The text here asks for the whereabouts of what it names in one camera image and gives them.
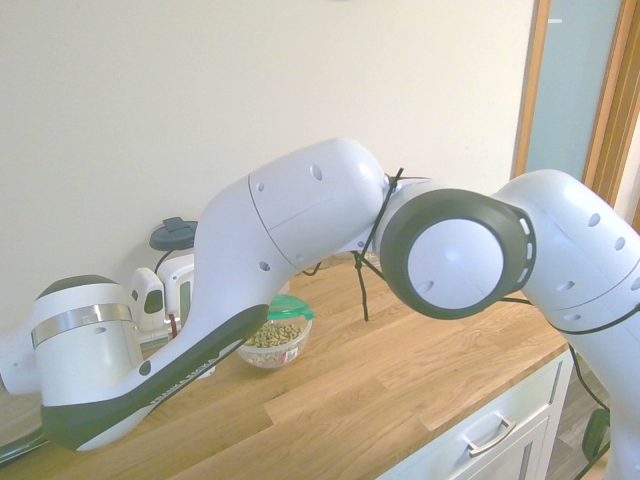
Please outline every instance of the door frame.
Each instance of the door frame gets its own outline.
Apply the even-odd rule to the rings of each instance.
[[[640,7],[625,0],[618,14],[582,181],[614,205],[640,111]],[[527,56],[513,176],[525,173],[533,130],[551,0],[537,0]]]

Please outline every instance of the cabinet drawer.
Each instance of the cabinet drawer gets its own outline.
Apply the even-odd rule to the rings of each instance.
[[[571,367],[571,357],[565,352],[378,477],[378,480],[449,480],[462,478],[461,471],[476,471],[553,411],[562,409],[564,395],[558,395],[559,402],[556,402],[556,393],[559,384],[563,385],[560,388],[566,388]],[[471,443],[488,448],[486,451],[478,448],[482,453],[472,456]]]
[[[463,472],[469,480],[533,480],[536,478],[538,459],[544,443],[549,418],[545,418],[524,433],[496,458],[478,472]]]

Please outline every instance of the black cable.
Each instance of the black cable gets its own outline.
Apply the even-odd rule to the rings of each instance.
[[[360,281],[360,290],[362,291],[362,313],[364,315],[364,321],[369,321],[369,308],[367,307],[367,287],[364,284],[364,277],[362,276],[362,264],[360,262],[360,258],[358,257],[358,252],[353,253],[353,257],[356,261],[356,270],[358,272],[358,280]]]
[[[525,304],[528,304],[528,305],[533,305],[529,300],[525,300],[523,298],[505,297],[500,301],[501,302],[525,303]],[[609,407],[607,407],[604,404],[604,402],[602,400],[600,400],[595,393],[593,393],[593,390],[591,390],[589,388],[589,385],[587,385],[587,382],[585,382],[584,378],[582,377],[582,372],[580,371],[580,363],[578,362],[578,356],[576,355],[576,351],[573,349],[573,347],[571,345],[569,345],[569,351],[571,352],[571,358],[573,358],[573,364],[576,367],[576,375],[578,376],[578,380],[580,381],[580,383],[582,384],[584,389],[587,391],[587,393],[591,396],[591,398],[593,398],[593,400],[598,405],[600,405],[602,408],[604,408],[608,412],[609,411]]]
[[[158,269],[160,268],[160,265],[162,265],[162,262],[164,262],[169,255],[171,255],[176,250],[180,250],[180,249],[184,248],[185,246],[189,245],[190,243],[193,243],[193,240],[194,240],[194,237],[191,237],[191,238],[188,238],[188,239],[180,242],[178,245],[175,246],[175,248],[173,248],[172,250],[169,250],[162,257],[160,257],[160,260],[158,260],[158,263],[157,263],[156,268],[153,271],[153,273],[155,273],[157,275],[158,274]]]
[[[307,272],[306,270],[303,270],[302,273],[304,273],[307,277],[313,277],[316,273],[318,273],[318,270],[320,269],[320,264],[322,262],[318,262],[316,264],[316,267],[313,269],[313,271],[311,272]]]
[[[584,477],[589,472],[589,470],[591,470],[593,466],[598,463],[598,460],[600,460],[602,456],[607,453],[609,447],[611,447],[611,442],[607,442],[607,444],[602,447],[602,450],[600,450],[597,455],[591,459],[587,466],[580,471],[580,473],[574,480],[580,480],[582,477]]]
[[[514,303],[524,303],[524,304],[528,304],[528,305],[533,305],[529,300],[525,300],[523,298],[512,298],[512,297],[505,297],[501,300],[502,302],[514,302]],[[612,327],[613,325],[617,325],[620,322],[623,322],[624,320],[626,320],[627,318],[631,317],[634,313],[634,311],[629,312],[627,315],[620,317],[618,320],[610,323],[609,325],[605,325],[604,328],[603,327],[599,327],[600,330],[604,330],[605,328],[609,328]],[[598,398],[598,396],[593,392],[593,390],[591,390],[591,388],[589,388],[589,385],[587,385],[587,382],[584,380],[584,377],[582,376],[582,372],[580,371],[580,363],[578,362],[578,356],[576,355],[576,351],[574,350],[574,348],[569,345],[569,352],[571,353],[571,358],[573,359],[573,364],[576,368],[576,376],[578,377],[578,380],[580,381],[580,384],[582,384],[582,387],[587,391],[587,393],[589,394],[589,396],[591,396],[591,398],[593,398],[593,400],[600,405],[605,411],[609,412],[610,409],[607,405],[605,405],[605,403],[600,400]],[[582,471],[578,474],[577,477],[575,477],[574,480],[580,480],[581,478],[583,478],[587,472],[589,470],[591,470],[591,468],[593,468],[593,466],[598,462],[598,460],[600,460],[600,458],[602,458],[602,456],[607,453],[607,451],[609,450],[609,447],[611,446],[610,443],[607,443],[604,447],[602,447],[602,449],[596,454],[596,456],[594,458],[591,459],[591,461],[587,464],[586,467],[584,467],[582,469]]]
[[[593,398],[598,405],[600,405],[602,408],[604,408],[608,412],[609,407],[607,407],[604,404],[604,402],[600,400],[595,393],[593,393],[593,391],[589,388],[589,385],[587,385],[587,382],[585,382],[584,378],[582,378],[582,372],[580,371],[580,364],[578,363],[578,357],[576,355],[576,351],[573,349],[571,345],[569,345],[569,351],[571,352],[571,358],[573,358],[573,364],[576,366],[576,375],[578,376],[578,380],[580,380],[580,383],[582,384],[584,389],[587,391],[587,393],[591,396],[591,398]]]
[[[369,248],[369,245],[373,241],[373,236],[376,233],[378,225],[380,225],[380,221],[382,220],[382,216],[384,215],[384,212],[387,209],[387,204],[389,203],[389,200],[391,199],[391,195],[393,194],[394,190],[398,186],[398,180],[400,179],[400,176],[402,175],[402,172],[404,172],[404,168],[400,168],[398,170],[398,173],[396,174],[396,176],[393,177],[391,179],[391,181],[389,182],[389,190],[387,190],[387,194],[384,197],[384,201],[382,202],[382,206],[380,207],[380,211],[378,212],[378,216],[376,217],[375,222],[373,222],[373,227],[371,228],[371,233],[369,233],[369,237],[367,238],[367,241],[364,243],[364,246],[362,247],[362,251],[360,253],[358,253],[357,251],[352,251],[351,252],[351,253],[353,253],[353,256],[355,257],[355,268],[358,271],[358,280],[360,281],[360,289],[362,290],[362,310],[363,310],[363,313],[364,313],[364,321],[365,322],[369,321],[369,309],[367,307],[367,287],[366,287],[366,285],[364,283],[364,277],[362,276],[362,264],[364,263],[365,265],[367,265],[374,272],[376,272],[376,274],[378,276],[380,276],[381,278],[384,279],[384,276],[382,275],[382,273],[379,272],[378,269],[375,268],[366,258],[364,258],[364,256],[365,256],[365,254],[367,252],[367,248]]]
[[[513,298],[513,297],[504,297],[499,300],[500,302],[511,302],[511,303],[524,303],[526,305],[533,305],[529,300],[525,300],[524,298]]]
[[[606,325],[602,325],[600,327],[590,328],[589,330],[581,330],[581,331],[578,331],[578,332],[572,332],[571,330],[562,330],[561,328],[558,328],[558,327],[555,327],[555,326],[554,326],[554,328],[556,330],[558,330],[559,332],[561,332],[561,333],[566,333],[567,335],[587,335],[587,334],[590,334],[590,333],[601,332],[603,330],[606,330],[607,328],[615,327],[619,323],[622,323],[625,320],[628,320],[629,318],[633,317],[638,312],[640,312],[640,303],[638,305],[636,305],[635,308],[633,310],[631,310],[630,312],[628,312],[625,315],[621,316],[620,318],[614,320],[613,322],[607,323]]]
[[[34,432],[28,433],[22,438],[14,440],[0,447],[0,469],[12,464],[22,458],[23,455],[36,448],[49,443],[42,433],[42,427],[38,427]]]
[[[431,180],[430,177],[400,177],[398,180]]]

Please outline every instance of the screw hole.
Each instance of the screw hole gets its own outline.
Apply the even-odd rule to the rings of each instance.
[[[313,165],[311,167],[311,173],[316,177],[316,180],[322,180],[322,170],[320,170],[319,166]]]
[[[424,295],[425,293],[427,293],[429,290],[431,290],[433,288],[434,283],[432,281],[428,281],[428,282],[424,282],[422,285],[420,285],[416,291],[420,294],[420,295]]]
[[[559,292],[566,292],[567,290],[570,290],[571,288],[575,287],[575,283],[569,281],[567,283],[563,283],[562,285],[560,285],[556,290],[558,290]]]
[[[600,215],[598,215],[597,213],[594,213],[593,215],[591,215],[591,218],[589,219],[589,226],[595,227],[599,223],[600,223]]]

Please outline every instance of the wooden countertop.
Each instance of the wooden countertop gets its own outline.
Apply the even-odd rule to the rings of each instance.
[[[371,479],[567,348],[531,306],[434,320],[365,278],[368,323],[351,265],[298,276],[317,314],[299,359],[271,372],[234,353],[114,444],[48,444],[0,479]]]

